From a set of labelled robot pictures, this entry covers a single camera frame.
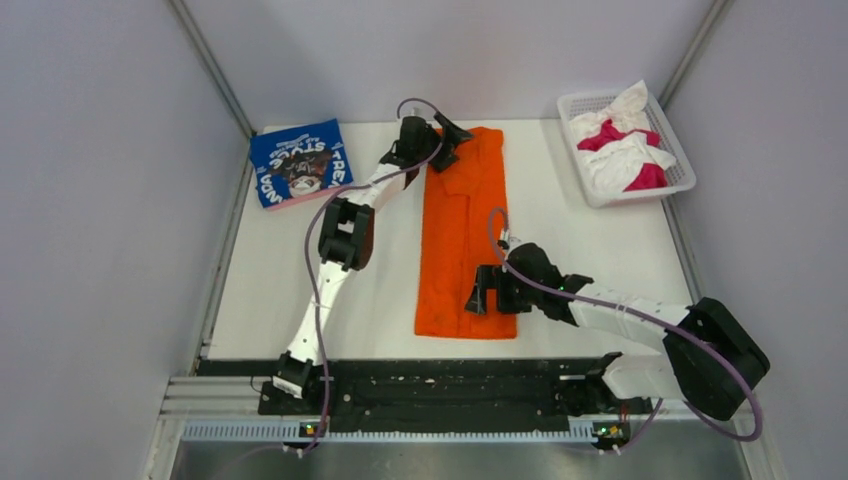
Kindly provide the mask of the orange t-shirt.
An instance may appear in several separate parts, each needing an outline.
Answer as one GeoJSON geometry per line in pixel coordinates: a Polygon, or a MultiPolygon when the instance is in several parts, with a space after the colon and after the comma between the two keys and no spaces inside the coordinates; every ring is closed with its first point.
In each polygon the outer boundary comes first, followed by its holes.
{"type": "Polygon", "coordinates": [[[513,314],[465,310],[477,267],[498,262],[487,233],[490,212],[507,207],[504,133],[475,127],[442,173],[428,168],[423,196],[418,301],[414,332],[450,339],[507,340],[517,336],[513,314]]]}

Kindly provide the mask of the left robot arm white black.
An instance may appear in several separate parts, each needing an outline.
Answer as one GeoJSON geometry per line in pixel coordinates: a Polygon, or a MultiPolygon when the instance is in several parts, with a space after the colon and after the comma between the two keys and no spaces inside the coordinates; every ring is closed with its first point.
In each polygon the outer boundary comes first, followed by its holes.
{"type": "Polygon", "coordinates": [[[458,160],[456,149],[474,135],[437,111],[428,121],[417,115],[401,119],[399,137],[383,154],[362,185],[344,187],[328,200],[307,227],[321,225],[317,270],[308,271],[312,296],[303,319],[272,376],[272,386],[297,413],[319,404],[317,382],[329,381],[323,330],[342,286],[351,273],[364,269],[373,252],[376,215],[404,191],[423,167],[441,173],[458,160]]]}

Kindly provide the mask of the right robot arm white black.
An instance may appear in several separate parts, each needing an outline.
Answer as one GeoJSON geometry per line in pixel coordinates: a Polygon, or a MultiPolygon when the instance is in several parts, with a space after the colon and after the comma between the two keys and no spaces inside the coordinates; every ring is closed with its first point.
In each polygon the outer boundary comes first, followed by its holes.
{"type": "Polygon", "coordinates": [[[600,412],[626,399],[653,397],[680,400],[726,421],[771,369],[722,302],[703,297],[682,305],[625,294],[585,275],[561,273],[534,243],[509,248],[501,264],[477,267],[466,311],[487,313],[490,297],[500,313],[538,310],[550,320],[650,349],[648,355],[616,355],[588,382],[587,400],[600,412]]]}

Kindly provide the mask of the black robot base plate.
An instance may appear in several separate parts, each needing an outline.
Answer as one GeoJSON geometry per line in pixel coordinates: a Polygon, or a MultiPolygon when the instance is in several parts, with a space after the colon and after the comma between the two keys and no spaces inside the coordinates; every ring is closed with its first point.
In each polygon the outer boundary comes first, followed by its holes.
{"type": "Polygon", "coordinates": [[[261,416],[313,416],[302,433],[557,433],[574,418],[646,414],[658,398],[619,399],[599,358],[332,360],[329,381],[302,400],[272,386],[278,362],[203,360],[201,377],[264,377],[261,416]]]}

